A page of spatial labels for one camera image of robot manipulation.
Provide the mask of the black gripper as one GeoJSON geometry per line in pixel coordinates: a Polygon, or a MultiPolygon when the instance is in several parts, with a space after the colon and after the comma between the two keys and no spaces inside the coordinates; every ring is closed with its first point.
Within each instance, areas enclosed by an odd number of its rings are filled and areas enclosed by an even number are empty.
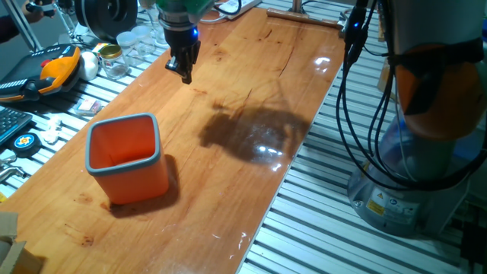
{"type": "Polygon", "coordinates": [[[164,29],[165,39],[172,55],[165,65],[166,70],[179,76],[184,84],[191,83],[193,66],[196,64],[200,50],[199,31],[196,26],[187,30],[164,29]],[[188,71],[177,58],[176,54],[188,52],[188,71]]]}

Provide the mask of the person's hand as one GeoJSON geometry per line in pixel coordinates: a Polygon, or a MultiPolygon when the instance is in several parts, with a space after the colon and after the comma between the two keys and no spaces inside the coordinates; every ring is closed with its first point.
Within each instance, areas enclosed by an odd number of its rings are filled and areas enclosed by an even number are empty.
{"type": "Polygon", "coordinates": [[[26,0],[26,2],[22,4],[21,10],[23,15],[27,19],[27,22],[33,24],[40,21],[44,17],[44,14],[42,11],[28,11],[27,5],[29,4],[29,2],[29,0],[26,0]]]}

